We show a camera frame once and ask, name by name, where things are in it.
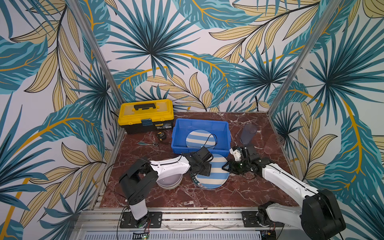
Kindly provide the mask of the blue white striped plate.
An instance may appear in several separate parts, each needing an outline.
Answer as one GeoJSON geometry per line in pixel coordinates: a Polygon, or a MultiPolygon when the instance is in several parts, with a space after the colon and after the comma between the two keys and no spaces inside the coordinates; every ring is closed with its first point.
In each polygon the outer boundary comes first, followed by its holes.
{"type": "Polygon", "coordinates": [[[216,144],[217,139],[215,135],[206,130],[194,130],[186,138],[188,148],[214,148],[216,144]]]}

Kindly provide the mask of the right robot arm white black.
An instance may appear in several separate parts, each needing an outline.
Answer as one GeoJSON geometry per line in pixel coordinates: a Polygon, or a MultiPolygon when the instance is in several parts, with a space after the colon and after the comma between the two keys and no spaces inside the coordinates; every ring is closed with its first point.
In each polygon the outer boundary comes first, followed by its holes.
{"type": "Polygon", "coordinates": [[[300,229],[312,240],[329,240],[346,229],[346,223],[335,195],[329,190],[319,190],[283,170],[271,159],[262,158],[253,145],[230,149],[233,159],[223,170],[243,175],[252,173],[281,189],[298,205],[283,206],[268,202],[260,205],[251,222],[263,227],[282,223],[300,229]]]}

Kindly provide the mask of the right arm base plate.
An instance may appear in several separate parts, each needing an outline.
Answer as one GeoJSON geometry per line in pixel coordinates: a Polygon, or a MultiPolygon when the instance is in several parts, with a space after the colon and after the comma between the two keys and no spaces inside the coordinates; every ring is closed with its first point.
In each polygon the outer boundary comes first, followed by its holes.
{"type": "Polygon", "coordinates": [[[253,228],[253,227],[265,227],[265,228],[273,228],[273,227],[282,227],[284,224],[280,222],[273,222],[264,212],[259,211],[243,211],[242,221],[245,228],[253,228]]]}

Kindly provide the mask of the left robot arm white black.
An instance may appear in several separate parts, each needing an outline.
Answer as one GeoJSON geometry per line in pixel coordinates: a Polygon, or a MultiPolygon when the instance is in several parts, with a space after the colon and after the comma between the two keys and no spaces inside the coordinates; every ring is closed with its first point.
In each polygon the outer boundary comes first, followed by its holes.
{"type": "Polygon", "coordinates": [[[202,147],[196,152],[163,161],[136,160],[119,179],[131,216],[138,222],[147,220],[146,198],[158,181],[187,172],[208,177],[213,158],[213,154],[202,147]]]}

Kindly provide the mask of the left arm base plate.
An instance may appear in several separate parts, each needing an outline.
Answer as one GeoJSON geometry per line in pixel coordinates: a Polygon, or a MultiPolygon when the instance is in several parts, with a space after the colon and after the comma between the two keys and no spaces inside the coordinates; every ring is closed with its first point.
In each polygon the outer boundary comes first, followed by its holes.
{"type": "Polygon", "coordinates": [[[123,213],[119,227],[121,229],[159,229],[162,225],[162,212],[148,212],[140,220],[136,220],[131,212],[123,213]]]}

